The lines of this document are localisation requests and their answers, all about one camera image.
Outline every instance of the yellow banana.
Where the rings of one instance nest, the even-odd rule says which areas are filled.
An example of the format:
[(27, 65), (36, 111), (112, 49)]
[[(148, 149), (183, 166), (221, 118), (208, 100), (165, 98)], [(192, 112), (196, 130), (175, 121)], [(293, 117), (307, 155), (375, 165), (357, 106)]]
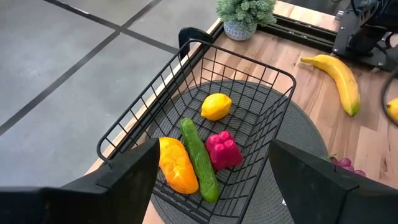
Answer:
[(395, 98), (388, 102), (387, 111), (392, 119), (398, 120), (398, 98)]
[(303, 57), (301, 62), (311, 63), (327, 72), (335, 80), (344, 111), (350, 116), (358, 113), (361, 107), (361, 97), (355, 77), (347, 65), (335, 57), (322, 54), (312, 58)]

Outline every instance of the banana stem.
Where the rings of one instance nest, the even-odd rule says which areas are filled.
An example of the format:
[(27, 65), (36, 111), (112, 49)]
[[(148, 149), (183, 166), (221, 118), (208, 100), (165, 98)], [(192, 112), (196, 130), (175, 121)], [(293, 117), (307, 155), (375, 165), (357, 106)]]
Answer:
[(301, 62), (303, 63), (312, 63), (314, 61), (314, 58), (311, 57), (302, 57)]

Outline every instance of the wooden table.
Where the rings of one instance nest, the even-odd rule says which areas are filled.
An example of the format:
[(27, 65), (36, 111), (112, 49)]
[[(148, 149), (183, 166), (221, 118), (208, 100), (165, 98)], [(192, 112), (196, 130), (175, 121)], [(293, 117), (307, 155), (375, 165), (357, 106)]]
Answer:
[[(284, 2), (278, 2), (274, 12), (330, 30), (337, 30), (339, 27), (339, 22), (334, 20), (334, 16)], [(219, 23), (220, 20), (217, 20), (208, 33)], [(318, 128), (328, 152), (337, 153), (339, 158), (350, 158), (355, 168), (365, 171), (369, 178), (398, 189), (398, 130), (388, 124), (379, 102), (381, 86), (387, 77), (385, 72), (348, 63), (361, 92), (361, 111), (355, 117), (349, 117), (341, 107), (334, 81), (313, 66), (300, 63), (301, 57), (315, 56), (320, 54), (320, 51), (264, 32), (256, 32), (251, 40), (245, 42), (233, 41), (222, 34), (215, 45), (291, 73), (297, 81), (292, 100)], [(194, 53), (197, 47), (194, 47), (190, 54)], [(157, 91), (160, 92), (162, 89), (163, 86), (160, 86)], [(389, 91), (389, 100), (397, 96), (398, 83), (394, 82)], [(150, 97), (147, 105), (153, 100), (154, 97)], [(126, 129), (134, 123), (135, 120), (132, 120)], [(121, 133), (114, 143), (118, 143), (123, 136), (124, 133)], [(113, 148), (107, 149), (105, 155), (109, 155), (112, 150)], [(100, 160), (96, 161), (88, 172), (97, 169), (101, 163)], [(144, 223), (163, 223), (151, 203)]]

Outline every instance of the cucumber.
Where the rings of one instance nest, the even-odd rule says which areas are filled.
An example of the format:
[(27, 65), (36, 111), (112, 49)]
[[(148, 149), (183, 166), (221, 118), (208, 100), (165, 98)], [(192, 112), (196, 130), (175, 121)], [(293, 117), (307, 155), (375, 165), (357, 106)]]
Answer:
[(200, 139), (195, 124), (191, 119), (184, 118), (181, 120), (180, 129), (199, 180), (200, 194), (207, 202), (216, 202), (220, 196), (220, 187), (209, 154)]

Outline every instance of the wire basket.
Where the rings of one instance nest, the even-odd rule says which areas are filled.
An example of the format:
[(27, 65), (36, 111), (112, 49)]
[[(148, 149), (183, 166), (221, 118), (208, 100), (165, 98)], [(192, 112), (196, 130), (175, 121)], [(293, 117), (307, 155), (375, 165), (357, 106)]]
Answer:
[[(203, 141), (228, 130), (244, 160), (216, 173), (220, 184), (216, 203), (205, 202), (199, 193), (175, 192), (161, 170), (153, 194), (198, 223), (241, 223), (266, 164), (269, 142), (276, 137), (294, 92), (295, 79), (278, 68), (200, 40), (185, 46), (191, 43), (200, 44), (196, 53), (184, 59), (179, 53), (174, 55), (100, 139), (97, 150), (112, 152), (108, 156), (112, 159), (147, 138), (168, 136), (183, 143), (182, 118), (193, 120)], [(233, 101), (228, 115), (215, 122), (200, 116), (203, 100), (212, 93), (224, 93)]]

